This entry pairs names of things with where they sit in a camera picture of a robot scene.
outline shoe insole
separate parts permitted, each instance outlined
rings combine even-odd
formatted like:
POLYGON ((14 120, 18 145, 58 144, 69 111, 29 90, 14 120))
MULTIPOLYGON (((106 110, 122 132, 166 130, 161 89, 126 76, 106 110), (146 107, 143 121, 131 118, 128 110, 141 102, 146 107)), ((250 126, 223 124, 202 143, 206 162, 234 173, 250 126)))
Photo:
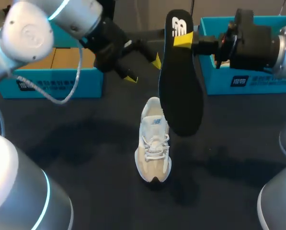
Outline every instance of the shoe insole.
POLYGON ((187 11, 168 13, 159 98, 170 128, 183 137, 197 132, 203 115, 203 92, 196 77, 191 50, 193 31, 193 19, 187 11))

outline cardboard box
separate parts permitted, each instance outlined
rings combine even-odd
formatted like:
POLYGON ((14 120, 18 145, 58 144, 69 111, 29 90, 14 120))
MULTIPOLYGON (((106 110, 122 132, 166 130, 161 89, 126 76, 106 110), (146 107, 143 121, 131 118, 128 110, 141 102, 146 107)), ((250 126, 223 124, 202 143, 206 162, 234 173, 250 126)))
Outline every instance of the cardboard box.
MULTIPOLYGON (((89 49, 82 49, 82 68, 94 67, 95 54, 89 49)), ((57 48, 52 62, 52 69, 77 69, 80 55, 78 48, 57 48)))
MULTIPOLYGON (((65 32, 60 34, 54 31, 54 34, 55 42, 62 41, 60 43, 62 46, 67 45, 67 41, 71 41, 68 43, 69 48, 53 48, 46 58, 17 69, 14 74, 27 78, 54 98, 65 98, 76 78, 80 59, 79 49, 72 46, 76 41, 65 32)), ((103 73, 93 66, 95 54, 88 49, 82 49, 82 52, 80 80, 73 98, 99 98, 102 95, 103 73)), ((33 88, 14 79, 1 81, 0 93, 6 99, 43 98, 43 95, 33 88)))
MULTIPOLYGON (((199 34, 218 37, 233 20, 234 17, 202 18, 199 34)), ((254 23, 271 26, 273 35, 277 35, 286 26, 286 16, 255 16, 254 23)), ((286 80, 276 79, 271 74, 230 69, 228 63, 216 69, 213 55, 200 55, 199 61, 209 95, 286 92, 286 80)))

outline sneaker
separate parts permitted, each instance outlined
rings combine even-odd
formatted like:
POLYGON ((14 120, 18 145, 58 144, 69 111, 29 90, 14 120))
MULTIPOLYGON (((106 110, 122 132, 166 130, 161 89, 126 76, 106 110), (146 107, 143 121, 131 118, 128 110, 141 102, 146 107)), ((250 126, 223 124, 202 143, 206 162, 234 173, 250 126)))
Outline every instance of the sneaker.
POLYGON ((158 97, 150 98, 142 112, 135 163, 146 182, 164 182, 170 174, 169 126, 158 97))

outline new balance logo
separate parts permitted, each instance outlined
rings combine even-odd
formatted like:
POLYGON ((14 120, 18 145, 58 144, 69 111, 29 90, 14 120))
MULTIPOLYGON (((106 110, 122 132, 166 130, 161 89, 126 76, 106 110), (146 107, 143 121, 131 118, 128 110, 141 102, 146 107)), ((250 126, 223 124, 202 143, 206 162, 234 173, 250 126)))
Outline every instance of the new balance logo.
POLYGON ((186 22, 183 19, 178 19, 177 17, 172 18, 172 36, 181 36, 186 34, 186 22))
POLYGON ((160 124, 160 122, 161 122, 161 119, 154 119, 151 125, 158 125, 160 124))

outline blue box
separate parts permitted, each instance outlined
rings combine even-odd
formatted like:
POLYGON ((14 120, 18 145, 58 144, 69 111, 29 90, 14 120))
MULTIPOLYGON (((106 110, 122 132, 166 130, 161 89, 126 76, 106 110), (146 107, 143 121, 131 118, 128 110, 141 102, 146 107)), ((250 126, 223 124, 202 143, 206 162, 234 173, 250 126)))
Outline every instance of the blue box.
MULTIPOLYGON (((218 37, 227 30, 228 23, 233 20, 234 17, 201 18, 199 34, 218 37)), ((273 35, 277 35, 280 29, 286 26, 286 16, 255 16, 254 23, 271 26, 273 35)), ((209 95, 286 92, 286 80, 274 79, 270 74, 230 69, 228 66, 216 69, 213 56, 200 55, 199 61, 209 95)))
MULTIPOLYGON (((52 24, 55 36, 55 47, 77 47, 77 42, 62 29, 52 24)), ((75 81, 77 69, 17 69, 14 74, 20 75, 54 98, 65 98, 75 81)), ((100 98, 102 95, 103 73, 97 68, 82 69, 78 87, 72 98, 100 98)), ((44 98, 39 92, 15 79, 4 79, 0 82, 0 93, 3 98, 44 98)))

